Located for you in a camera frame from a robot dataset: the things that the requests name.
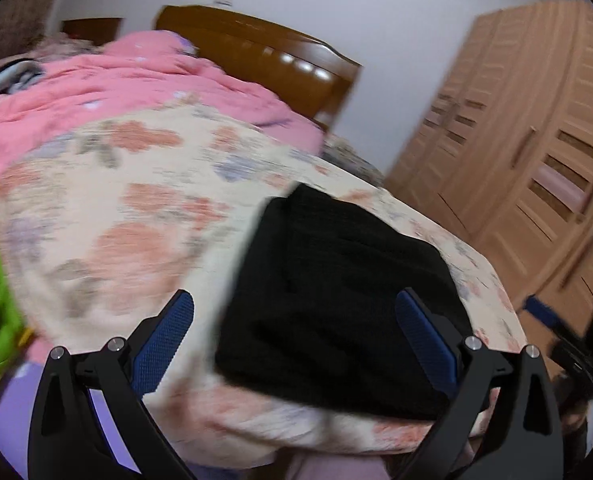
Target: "black cloth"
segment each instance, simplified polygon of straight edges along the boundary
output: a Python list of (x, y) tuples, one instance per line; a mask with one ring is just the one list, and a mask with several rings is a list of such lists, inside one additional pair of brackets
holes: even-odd
[(270, 200), (225, 309), (216, 368), (231, 383), (344, 412), (433, 419), (435, 391), (395, 317), (411, 286), (470, 335), (439, 251), (305, 184)]

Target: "wooden headboard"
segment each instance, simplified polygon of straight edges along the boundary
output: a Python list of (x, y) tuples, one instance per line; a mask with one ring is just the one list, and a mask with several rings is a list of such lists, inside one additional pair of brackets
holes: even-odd
[(361, 70), (317, 38), (231, 10), (163, 7), (155, 29), (177, 32), (192, 41), (199, 56), (272, 90), (325, 131)]

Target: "wooden furniture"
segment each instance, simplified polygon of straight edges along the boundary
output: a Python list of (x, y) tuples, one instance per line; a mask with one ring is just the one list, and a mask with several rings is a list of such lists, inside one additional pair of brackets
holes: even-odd
[[(386, 187), (486, 256), (516, 309), (539, 293), (583, 334), (593, 313), (593, 7), (479, 17)], [(547, 342), (520, 318), (533, 342)]]
[(361, 70), (317, 38), (231, 10), (167, 6), (154, 28), (173, 30), (192, 41), (199, 56), (237, 79), (272, 90), (324, 131)]
[(116, 39), (123, 18), (84, 18), (66, 20), (61, 30), (75, 40), (89, 40), (99, 46)]

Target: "wardrobe handle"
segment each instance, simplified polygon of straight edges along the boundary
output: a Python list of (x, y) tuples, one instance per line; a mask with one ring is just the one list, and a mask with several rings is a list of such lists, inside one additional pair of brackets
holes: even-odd
[(537, 129), (534, 126), (530, 126), (528, 133), (526, 134), (525, 137), (523, 137), (523, 140), (521, 141), (519, 147), (517, 148), (517, 152), (514, 154), (514, 157), (512, 157), (512, 163), (510, 164), (510, 167), (513, 170), (514, 170), (514, 168), (516, 168), (517, 164), (521, 160), (521, 155), (523, 155), (523, 152), (526, 151), (526, 148), (528, 147), (530, 140), (532, 140), (532, 137), (534, 136), (534, 134), (536, 132), (537, 132)]
[(459, 110), (459, 107), (460, 106), (461, 106), (461, 104), (459, 104), (457, 102), (453, 102), (450, 105), (450, 107), (448, 108), (448, 110), (446, 110), (446, 112), (443, 114), (443, 118), (441, 120), (441, 124), (439, 125), (440, 128), (445, 128), (446, 124), (448, 124), (449, 121), (451, 121), (452, 118), (455, 116), (455, 114)]
[(592, 205), (592, 201), (593, 201), (593, 184), (592, 184), (592, 189), (590, 189), (590, 191), (588, 192), (588, 197), (585, 199), (585, 202), (583, 202), (581, 211), (579, 211), (579, 216), (577, 216), (577, 223), (580, 224), (581, 222), (583, 222), (583, 220), (585, 219), (585, 217), (588, 214), (588, 210), (590, 209), (590, 206)]
[(585, 247), (579, 254), (579, 257), (576, 259), (574, 265), (570, 268), (570, 270), (568, 270), (568, 273), (565, 275), (565, 278), (561, 282), (560, 290), (564, 290), (570, 284), (570, 282), (572, 281), (572, 278), (576, 274), (576, 271), (583, 264), (583, 262), (586, 260), (586, 258), (588, 256), (590, 256), (590, 252), (592, 251), (592, 248), (593, 248), (593, 233), (592, 233), (592, 237), (590, 238), (590, 240), (588, 240), (588, 243), (586, 243)]

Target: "wardrobe door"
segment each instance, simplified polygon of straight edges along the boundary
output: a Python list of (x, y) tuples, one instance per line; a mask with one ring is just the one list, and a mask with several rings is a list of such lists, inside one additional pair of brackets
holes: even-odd
[[(484, 118), (512, 73), (534, 13), (535, 6), (501, 12), (493, 39), (457, 103), (458, 110), (448, 118), (436, 145), (407, 187), (404, 202), (421, 213), (429, 215), (433, 212), (430, 204), (484, 127)], [(441, 218), (432, 219), (442, 223)]]
[(481, 54), (489, 45), (496, 30), (501, 12), (479, 16), (465, 40), (459, 57), (452, 65), (439, 93), (421, 121), (419, 129), (401, 152), (397, 163), (385, 179), (385, 187), (394, 196), (407, 184), (413, 170), (422, 163), (428, 148), (437, 140), (441, 125), (452, 113), (466, 84), (470, 81), (480, 61)]
[(593, 7), (584, 4), (569, 76), (538, 157), (474, 240), (515, 307), (539, 290), (593, 215)]
[[(478, 130), (459, 124), (458, 132), (476, 134), (477, 139), (440, 195), (473, 237), (534, 156), (561, 91), (580, 10), (580, 2), (536, 5), (521, 54), (494, 110)], [(468, 97), (474, 100), (477, 94), (469, 92)]]
[[(538, 297), (551, 306), (578, 335), (585, 335), (593, 316), (593, 222), (576, 248), (564, 258), (561, 268), (538, 293)], [(546, 349), (555, 340), (550, 330), (528, 312), (520, 313), (519, 319), (528, 342)]]

